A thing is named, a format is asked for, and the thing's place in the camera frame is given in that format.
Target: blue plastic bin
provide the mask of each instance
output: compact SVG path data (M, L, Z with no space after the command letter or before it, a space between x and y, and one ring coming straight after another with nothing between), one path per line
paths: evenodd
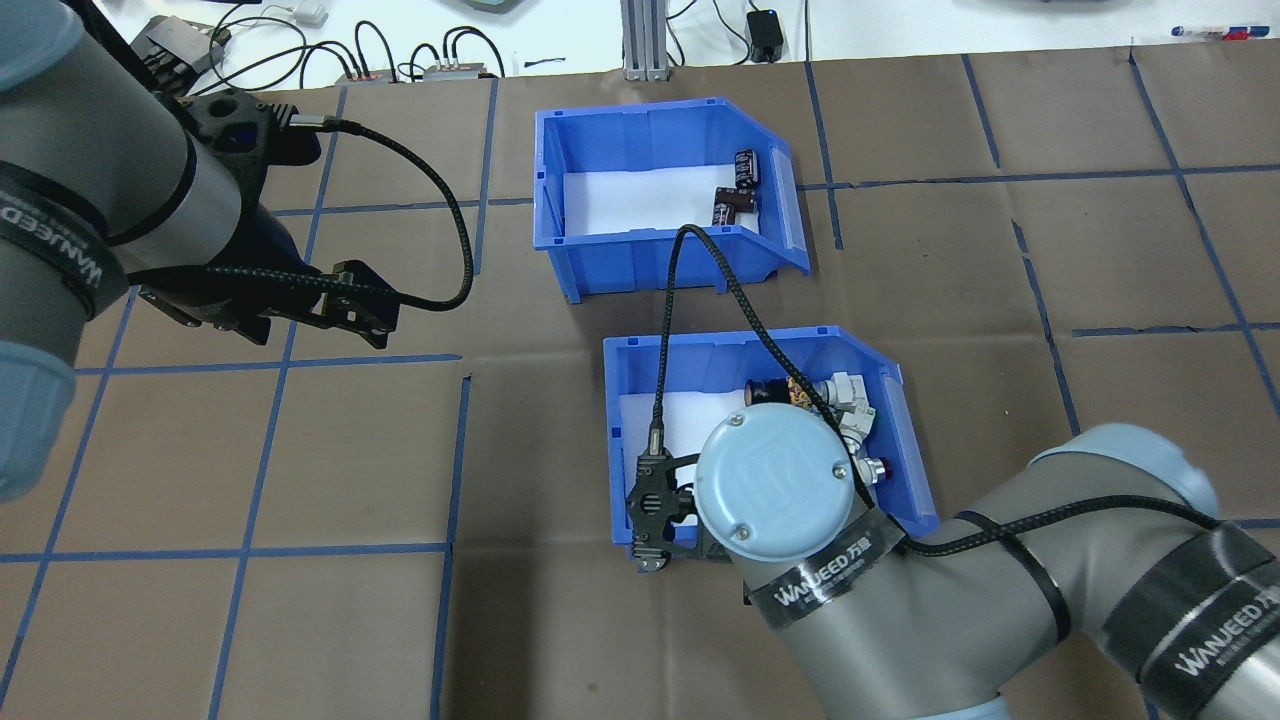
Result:
M777 135L723 97L575 108L538 113L534 155L534 249L550 258L570 302L584 295L659 290L677 227L567 236L564 176L726 165L750 147L759 159L759 229L708 227L737 278L762 282L782 265L809 273L791 150ZM618 202L627 202L620 197ZM708 193L708 214L713 197ZM712 256L687 238L676 273L678 287L716 286L724 278Z
M886 457L892 477L874 486L879 506L911 536L938 527L933 495L924 475L920 447L902 393L897 364L844 329L832 325L769 331L778 347L812 379L837 372L860 374L876 409L876 424L867 438L872 457ZM631 543L626 497L634 484L635 457L625 457L620 397L652 393L658 384L658 336L611 337L604 341L604 414L609 443L609 510L614 544ZM721 393L741 389L746 380L785 377L755 333L695 333L671 336L667 392ZM640 428L644 433L648 429ZM676 541L692 544L696 528L677 527Z

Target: black cable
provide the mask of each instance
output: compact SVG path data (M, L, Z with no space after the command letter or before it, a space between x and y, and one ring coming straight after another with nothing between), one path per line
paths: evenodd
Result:
M298 60L296 63L293 63L293 67L289 68L288 73L283 74L282 77L278 77L278 78L273 79L269 83L260 85L257 87L238 87L238 86L232 85L230 81L238 78L239 76L242 76L242 74L244 74L244 73L247 73L250 70L257 69L259 67L265 65L265 64L270 63L271 60L279 60L280 58L288 55L289 53L305 53L310 47L311 47L310 45L300 45L297 47L289 47L287 50L280 50L279 53L276 53L274 55L268 55L266 58L262 58L261 60L259 60L256 63L244 65L243 68L236 70L234 73L232 73L232 74L229 74L229 76L219 79L218 82L215 82L212 85L202 87L202 88L197 90L196 92L192 92L191 95L193 97L204 95L204 94L209 92L210 90L214 90L215 87L218 87L220 85L234 87L234 88L242 90L244 92L257 92L259 90L266 90L266 88L269 88L269 87L271 87L274 85L282 83L285 79L288 79L289 76L293 74L293 70L296 70L298 67L302 65L302 55L298 55Z
M431 45L430 42L419 42L417 47L415 47L413 51L408 54L408 64L410 65L416 64L417 63L417 54L421 53L424 49L431 51L431 56L435 58L435 64L436 64L436 67L439 67L440 65L440 54L435 50L435 46Z
M467 29L463 29L462 32L460 32L460 33L457 33L457 35L453 36L453 44L449 47L449 50L453 53L453 59L454 60L458 59L458 40L462 40L463 37L466 37L468 35L474 35L474 36L479 37L480 40L484 40L485 44L489 45L489 49L493 50L493 58L495 60L498 60L498 74L500 77L507 77L507 68L503 67L503 64L502 64L502 53L499 53L498 51L498 46L494 45L492 40L489 40L489 36L485 35L485 33L483 33L483 32L480 32L479 29L467 28Z
M360 28L369 27L378 33L378 38L383 41L383 50L387 51L387 65L388 72L392 73L392 82L396 82L396 56L392 55L392 46L387 42L387 36L378 26L369 20L360 20L356 23L356 56L360 58L360 69L365 72L365 77L369 77L369 63L365 61L365 53L360 47Z
M417 68L422 72L419 74L413 74L413 68ZM407 77L410 82L417 82L425 78L428 73L428 68L424 68L417 63L396 63L396 69L399 70L402 76Z
M809 396L813 402L814 409L822 415L822 419L827 425L838 436L840 434L840 421L836 419L835 413L831 411L831 406L818 395L818 391L809 382L809 378L796 368L795 363L782 352L778 343L773 341L769 336L769 331L764 329L764 323L760 322L759 315L755 314L755 309L751 306L751 301L748 300L746 292L742 291L742 286L737 282L737 275L733 274L733 268L730 266L728 259L721 252L721 249L716 242L707 234L707 231L695 224L681 225L676 231L676 242L671 247L671 261L667 264L667 299L666 305L662 311L662 338L658 345L658 384L654 389L653 398L653 420L649 423L649 434L653 437L654 430L659 433L663 429L662 421L662 396L667 388L667 348L671 343L671 316L675 310L676 304L676 265L680 260L680 250L684 246L685 236L694 233L698 240L703 241L707 251L712 254L716 260L716 265L719 268L721 274L724 275L724 282L728 284L728 291L737 301L737 306L742 310L742 315L746 318L746 323L751 325L755 331L755 337L760 338L760 345L769 351L769 355L777 360L782 370L792 378L800 389ZM858 497L867 505L867 507L876 507L876 500L872 497L870 491L867 489L867 484L863 482L858 473L854 473L854 488L858 491Z
M680 53L680 65L685 65L685 63L686 63L685 61L685 46L681 45L680 44L680 38L676 37L676 31L671 27L671 20L667 20L667 33L669 33L671 38L676 42L676 50Z
M358 70L360 70L360 60L356 59L356 54L352 53L351 47L347 47L346 44L339 42L337 40L321 40L320 42L316 42L315 45L326 45L326 46L332 46L332 47L342 47L342 51L347 54L347 59L351 60L352 73L353 74L360 74L358 73Z
M965 536L951 542L929 544L909 537L902 541L902 546L924 557L942 557L946 555L955 555L957 552L974 550L977 547L1036 530L1046 525L1061 523L1062 520L1069 520L1076 515L1084 515L1085 512L1117 509L1153 510L1157 512L1165 512L1166 515L1174 515L1176 518L1181 518L1183 520L1196 523L1207 530L1211 530L1221 524L1217 519L1193 510L1180 502L1161 500L1158 497L1148 497L1144 495L1108 495L1105 497L1093 497L1068 502L1060 507L1037 512L1036 515L1029 515L1011 523L1004 523L989 530Z
M444 178L435 172L431 165L426 164L426 160L419 158L412 150L404 147L399 142L387 137L385 135L366 128L365 126L352 122L342 120L338 118L326 117L324 123L319 128L320 132L344 132L347 135L355 135L372 140L374 142L388 147L401 158L404 158L413 164L415 168L422 170L422 173L431 179L431 182L440 190L440 195L444 196L444 202L449 206L449 214L453 215L453 224L458 232L458 243L462 246L462 286L458 288L457 295L448 300L426 300L417 297L415 295L407 295L398 292L392 288L374 287L358 283L343 283L329 278L323 278L317 275L302 275L297 273L285 273L280 270L271 270L266 268L174 268L175 272L189 272L197 270L214 275L225 275L236 279L243 281L256 281L271 284L287 284L287 286L305 286L321 292L339 293L344 297L379 297L390 299L401 305L408 305L410 307L417 307L420 310L429 310L433 313L443 313L445 310L453 310L471 295L471 284L475 279L475 259L471 255L471 240L467 236L467 225L462 219L462 209L458 208L458 201L453 196L453 191L449 190L448 183Z
M348 65L347 60L343 59L342 53L338 53L337 50L334 50L333 47L329 47L324 42L317 42L317 44L312 45L311 47L307 47L307 51L302 55L302 69L298 70L298 90L305 90L306 88L307 61L311 60L311 55L316 50L324 50L324 51L329 53L330 55L333 55L334 58L338 58L338 61L342 63L342 74L346 76L347 79L355 79L355 78L351 77L351 65Z
M444 31L444 36L440 38L440 53L444 54L444 59L445 60L449 59L449 36L453 35L454 32L462 32L465 29L474 29L476 32L480 32L480 28L477 28L475 26L457 26L457 27L451 27L449 29Z
M668 20L673 20L673 19L678 18L680 15L684 15L685 13L689 12L690 8L692 8L696 4L698 4L698 0L689 0L687 5L685 5L684 8L681 8L681 10L678 13L676 13L675 15L667 15L667 19Z
M724 15L719 12L719 0L712 0L712 5L716 8L716 17L721 19L721 24L724 26L724 29L733 33L733 37L741 40L742 45L746 45L746 55L742 55L741 60L733 63L735 65L741 65L748 60L748 58L751 56L751 44L748 42L746 38L742 37L742 35L739 33L736 29L733 29L727 22L724 22Z
M269 83L259 86L259 87L237 87L237 86L232 85L232 82L230 82L232 79L239 77L241 74L243 74L247 70L251 70L253 68L261 67L261 65L264 65L264 64L266 64L266 63L269 63L271 60L283 58L284 55L288 55L289 53L301 53L301 51L305 51L307 49L307 33L302 32L302 28L300 28L298 26L296 26L296 24L293 24L293 23L291 23L288 20L283 20L280 18L271 18L271 17L268 17L268 15L253 15L253 17L248 17L248 18L239 18L239 19L236 19L236 20L232 20L232 22L228 23L227 20L232 17L232 13L234 13L236 10L239 10L246 4L247 3L238 3L238 4L233 5L232 9L227 10L227 13L224 13L223 17L218 20L218 24L215 24L214 28L209 32L209 54L210 55L212 55L212 53L214 53L214 38L216 38L221 33L221 31L232 28L232 27L238 26L238 24L247 23L250 20L268 20L268 22L273 22L273 23L284 26L284 27L292 29L293 32L298 33L298 37L302 40L302 45L298 46L298 47L292 47L289 50L284 50L284 51L276 53L274 55L270 55L268 58L264 58L264 59L261 59L261 60L259 60L256 63L248 64L248 65L241 68L239 70L232 73L230 76L225 76L225 77L223 76L221 70L218 69L219 63L214 63L214 64L211 64L209 67L209 69L211 69L214 72L214 77L218 78L218 82L215 82L215 83L212 83L212 85L202 88L200 92L196 92L195 95L202 95L202 94L207 92L209 90L211 90L214 87L218 87L220 85L225 85L228 87L234 87L237 90L243 90L244 92L255 92L255 91L259 91L259 90L265 90L268 87L271 87L274 85L284 82L285 79L289 78L289 76L293 74L294 70L297 70L300 67L302 67L302 55L298 55L298 59L293 61L293 65L288 69L288 72L285 72L283 76L280 76L279 78L276 78L273 82L269 82Z

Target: power adapter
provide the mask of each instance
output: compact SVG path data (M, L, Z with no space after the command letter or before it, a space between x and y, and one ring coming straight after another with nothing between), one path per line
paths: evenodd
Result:
M782 59L782 24L774 10L753 10L746 14L746 36L751 38L753 63L776 63Z
M302 27L320 27L329 19L329 8L320 0L298 0L293 8L293 19Z

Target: black capacitor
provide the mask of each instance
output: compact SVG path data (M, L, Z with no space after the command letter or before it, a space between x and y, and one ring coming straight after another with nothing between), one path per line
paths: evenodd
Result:
M755 150L748 147L733 155L733 184L742 190L760 184L760 165L755 160Z
M716 188L716 202L724 202L732 205L739 213L754 213L755 211L755 191L742 190L740 187L717 187Z
M732 225L735 218L737 218L737 213L728 202L717 202L716 208L712 209L713 225Z
M748 406L760 402L791 402L791 389L786 378L777 380L746 380L742 401Z

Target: pen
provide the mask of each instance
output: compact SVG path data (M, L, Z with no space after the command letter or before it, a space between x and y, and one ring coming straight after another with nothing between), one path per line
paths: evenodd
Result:
M1271 35L1271 26L1178 26L1174 37L1206 37L1221 40L1248 40Z

